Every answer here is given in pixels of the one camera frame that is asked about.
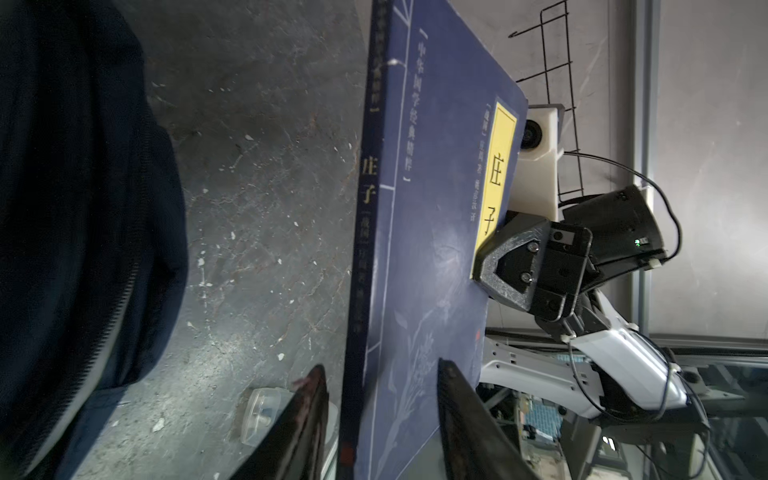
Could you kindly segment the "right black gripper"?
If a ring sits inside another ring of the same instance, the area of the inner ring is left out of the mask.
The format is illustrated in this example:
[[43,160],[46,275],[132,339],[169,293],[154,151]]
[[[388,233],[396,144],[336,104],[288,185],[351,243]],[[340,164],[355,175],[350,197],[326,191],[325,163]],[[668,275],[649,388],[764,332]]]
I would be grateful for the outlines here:
[[566,208],[561,222],[512,213],[476,253],[472,277],[497,302],[560,321],[581,295],[665,259],[655,217],[630,185]]

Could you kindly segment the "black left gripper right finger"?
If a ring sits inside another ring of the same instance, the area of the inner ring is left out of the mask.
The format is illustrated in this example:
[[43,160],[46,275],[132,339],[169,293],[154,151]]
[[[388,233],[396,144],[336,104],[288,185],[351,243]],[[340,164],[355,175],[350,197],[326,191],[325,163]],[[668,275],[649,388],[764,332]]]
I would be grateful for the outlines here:
[[535,479],[459,367],[441,358],[437,370],[440,438],[449,479]]

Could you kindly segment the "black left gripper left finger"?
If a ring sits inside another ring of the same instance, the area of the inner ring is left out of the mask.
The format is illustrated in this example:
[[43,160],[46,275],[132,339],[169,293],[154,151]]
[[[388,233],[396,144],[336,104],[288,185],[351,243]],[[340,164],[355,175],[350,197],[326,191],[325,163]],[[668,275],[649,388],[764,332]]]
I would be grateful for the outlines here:
[[321,478],[328,423],[325,369],[315,365],[266,438],[232,475],[234,479]]

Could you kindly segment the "navy blue notebook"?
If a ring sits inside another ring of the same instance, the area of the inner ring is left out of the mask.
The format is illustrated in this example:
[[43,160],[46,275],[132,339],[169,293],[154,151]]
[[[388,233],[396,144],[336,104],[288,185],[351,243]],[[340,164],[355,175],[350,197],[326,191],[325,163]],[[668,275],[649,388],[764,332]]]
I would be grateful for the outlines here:
[[371,5],[336,475],[395,479],[438,431],[437,368],[480,379],[480,246],[529,103],[446,1]]

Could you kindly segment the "navy blue student backpack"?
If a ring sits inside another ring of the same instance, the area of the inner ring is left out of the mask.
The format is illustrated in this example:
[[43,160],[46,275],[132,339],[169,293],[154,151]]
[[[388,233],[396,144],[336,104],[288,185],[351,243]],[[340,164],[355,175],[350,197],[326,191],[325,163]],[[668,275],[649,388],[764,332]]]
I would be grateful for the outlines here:
[[1,475],[69,479],[188,274],[173,147],[109,1],[1,5]]

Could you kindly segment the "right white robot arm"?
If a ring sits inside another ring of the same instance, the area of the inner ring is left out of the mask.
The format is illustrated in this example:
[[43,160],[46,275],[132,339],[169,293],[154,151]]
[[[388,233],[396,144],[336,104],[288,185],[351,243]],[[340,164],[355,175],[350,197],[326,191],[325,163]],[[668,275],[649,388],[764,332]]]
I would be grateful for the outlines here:
[[686,407],[690,395],[675,362],[601,291],[667,259],[634,186],[569,202],[558,222],[512,213],[478,250],[473,279],[492,299],[530,314],[566,351],[555,358],[486,338],[481,381],[617,423],[653,423]]

